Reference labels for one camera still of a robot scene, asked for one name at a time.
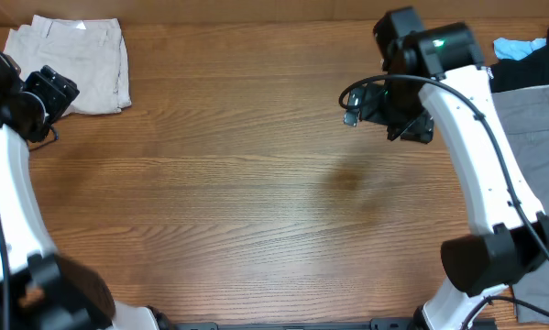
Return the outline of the beige shorts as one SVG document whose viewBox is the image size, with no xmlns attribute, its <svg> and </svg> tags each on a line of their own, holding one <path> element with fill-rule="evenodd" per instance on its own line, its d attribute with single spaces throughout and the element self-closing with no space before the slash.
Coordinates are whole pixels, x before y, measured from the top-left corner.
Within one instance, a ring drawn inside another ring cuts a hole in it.
<svg viewBox="0 0 549 330">
<path fill-rule="evenodd" d="M 118 114 L 132 105 L 126 42 L 115 18 L 63 20 L 33 16 L 9 31 L 5 54 L 21 78 L 48 65 L 74 81 L 80 91 L 66 113 Z"/>
</svg>

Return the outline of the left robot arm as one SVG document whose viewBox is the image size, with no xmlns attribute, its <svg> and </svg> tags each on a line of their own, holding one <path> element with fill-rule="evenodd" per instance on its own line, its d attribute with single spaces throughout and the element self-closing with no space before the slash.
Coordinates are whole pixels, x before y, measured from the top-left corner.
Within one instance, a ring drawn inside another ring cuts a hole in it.
<svg viewBox="0 0 549 330">
<path fill-rule="evenodd" d="M 78 94 L 49 66 L 20 79 L 0 51 L 0 329 L 160 329 L 151 308 L 116 301 L 95 271 L 63 256 L 38 208 L 30 146 L 53 132 Z"/>
</svg>

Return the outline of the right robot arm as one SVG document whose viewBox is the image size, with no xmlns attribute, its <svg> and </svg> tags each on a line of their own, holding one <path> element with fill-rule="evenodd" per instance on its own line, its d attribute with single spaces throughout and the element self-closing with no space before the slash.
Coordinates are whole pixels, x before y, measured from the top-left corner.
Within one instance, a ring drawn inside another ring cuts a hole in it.
<svg viewBox="0 0 549 330">
<path fill-rule="evenodd" d="M 480 318 L 526 274 L 549 264 L 549 214 L 524 179 L 498 117 L 483 53 L 469 27 L 428 29 L 412 7 L 387 12 L 373 29 L 380 75 L 345 88 L 344 121 L 383 125 L 389 140 L 429 143 L 440 133 L 456 170 L 470 232 L 445 241 L 445 280 L 410 318 L 375 329 L 492 329 Z"/>
</svg>

